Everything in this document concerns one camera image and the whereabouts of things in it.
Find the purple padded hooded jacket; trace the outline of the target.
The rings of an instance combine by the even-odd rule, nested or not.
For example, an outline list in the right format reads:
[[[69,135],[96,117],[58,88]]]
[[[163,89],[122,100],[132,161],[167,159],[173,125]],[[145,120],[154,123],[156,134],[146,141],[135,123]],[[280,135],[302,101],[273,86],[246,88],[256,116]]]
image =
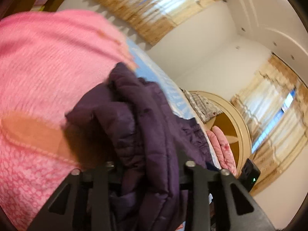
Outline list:
[[[184,222],[187,191],[180,189],[177,152],[201,167],[213,161],[196,119],[175,115],[157,83],[118,63],[66,119],[98,138],[120,169],[122,187],[109,196],[119,230],[175,230]]]

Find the pink folded quilt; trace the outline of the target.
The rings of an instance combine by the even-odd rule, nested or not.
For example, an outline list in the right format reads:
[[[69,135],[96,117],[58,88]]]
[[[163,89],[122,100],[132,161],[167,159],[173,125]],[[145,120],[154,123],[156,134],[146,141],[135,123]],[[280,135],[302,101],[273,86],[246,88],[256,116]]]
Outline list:
[[[227,137],[217,126],[213,126],[212,130],[208,130],[206,133],[213,146],[221,168],[228,169],[233,176],[237,177],[238,173],[236,163]]]

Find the cream wooden headboard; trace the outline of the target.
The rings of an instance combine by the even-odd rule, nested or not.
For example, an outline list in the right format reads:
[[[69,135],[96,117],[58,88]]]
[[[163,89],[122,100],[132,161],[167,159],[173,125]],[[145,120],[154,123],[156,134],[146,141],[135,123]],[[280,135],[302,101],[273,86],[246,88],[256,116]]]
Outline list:
[[[251,155],[252,148],[249,129],[245,123],[244,118],[229,101],[225,100],[219,95],[204,91],[190,92],[199,92],[223,111],[222,114],[203,124],[206,128],[206,131],[212,130],[213,126],[219,127],[227,137],[235,159],[238,173],[237,177],[239,177],[242,167]]]

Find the grey patterned pillow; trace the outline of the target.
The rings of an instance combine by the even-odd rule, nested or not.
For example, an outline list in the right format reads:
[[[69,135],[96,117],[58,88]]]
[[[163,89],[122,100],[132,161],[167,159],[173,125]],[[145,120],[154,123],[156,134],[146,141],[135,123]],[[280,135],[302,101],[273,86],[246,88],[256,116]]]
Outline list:
[[[219,107],[199,92],[189,92],[185,89],[182,89],[182,92],[204,124],[223,113]]]

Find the beige side window curtain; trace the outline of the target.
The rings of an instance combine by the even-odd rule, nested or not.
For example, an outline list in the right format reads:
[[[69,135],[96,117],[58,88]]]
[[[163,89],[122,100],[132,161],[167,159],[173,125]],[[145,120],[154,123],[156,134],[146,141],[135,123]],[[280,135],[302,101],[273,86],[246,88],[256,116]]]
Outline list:
[[[256,195],[282,175],[307,147],[307,86],[277,55],[231,98],[249,130],[249,157],[260,170]]]

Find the pink knitted blanket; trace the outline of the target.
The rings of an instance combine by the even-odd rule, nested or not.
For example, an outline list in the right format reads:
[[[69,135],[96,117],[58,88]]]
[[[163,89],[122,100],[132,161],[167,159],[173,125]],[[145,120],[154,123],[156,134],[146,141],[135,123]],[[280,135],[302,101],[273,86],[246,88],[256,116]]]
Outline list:
[[[23,113],[53,128],[115,64],[131,64],[127,38],[88,10],[25,12],[1,20],[1,117]],[[1,207],[26,230],[76,163],[1,132]]]

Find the beige patterned window curtain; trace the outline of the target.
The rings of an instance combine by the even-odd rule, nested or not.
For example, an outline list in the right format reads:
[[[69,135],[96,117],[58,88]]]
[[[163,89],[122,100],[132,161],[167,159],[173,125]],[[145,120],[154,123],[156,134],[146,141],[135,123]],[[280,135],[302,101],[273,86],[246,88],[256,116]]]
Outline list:
[[[220,0],[95,0],[129,24],[148,44]]]

